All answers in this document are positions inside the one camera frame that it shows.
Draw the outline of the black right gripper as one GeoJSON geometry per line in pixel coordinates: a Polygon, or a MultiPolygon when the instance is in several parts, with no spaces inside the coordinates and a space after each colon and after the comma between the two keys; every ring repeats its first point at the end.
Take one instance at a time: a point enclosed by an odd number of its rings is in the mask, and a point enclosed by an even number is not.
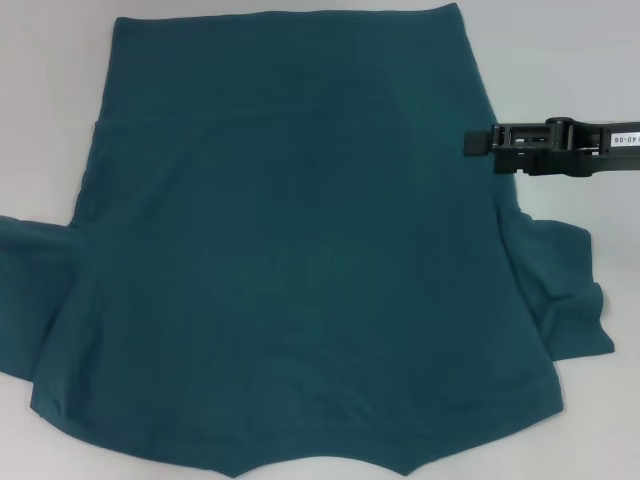
{"type": "Polygon", "coordinates": [[[592,176],[638,171],[639,123],[593,124],[557,117],[545,124],[494,124],[465,133],[465,156],[490,153],[495,173],[592,176]],[[550,141],[547,150],[531,150],[547,148],[550,141]]]}

